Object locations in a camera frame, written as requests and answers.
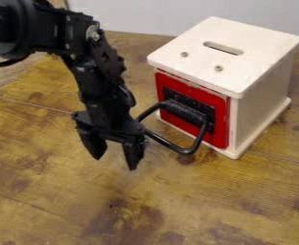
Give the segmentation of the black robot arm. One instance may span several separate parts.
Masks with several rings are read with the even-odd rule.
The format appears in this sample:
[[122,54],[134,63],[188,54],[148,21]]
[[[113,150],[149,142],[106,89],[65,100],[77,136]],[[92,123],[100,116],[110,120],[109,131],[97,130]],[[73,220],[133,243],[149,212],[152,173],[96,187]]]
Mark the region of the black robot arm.
[[72,118],[89,154],[100,159],[113,141],[122,146],[128,168],[136,169],[144,128],[129,114],[134,96],[122,79],[124,58],[109,46],[100,22],[46,0],[0,0],[0,67],[35,52],[60,56],[74,76],[85,109]]

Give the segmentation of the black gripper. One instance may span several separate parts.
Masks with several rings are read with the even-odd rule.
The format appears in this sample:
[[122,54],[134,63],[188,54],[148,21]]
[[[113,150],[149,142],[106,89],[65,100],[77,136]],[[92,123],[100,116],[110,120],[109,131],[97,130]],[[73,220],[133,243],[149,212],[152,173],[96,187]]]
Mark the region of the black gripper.
[[100,28],[86,28],[84,41],[85,52],[70,65],[85,107],[73,114],[76,131],[96,160],[104,156],[106,142],[113,141],[122,146],[129,170],[136,170],[145,138],[144,128],[130,116],[134,96],[122,79],[124,58],[109,46]]

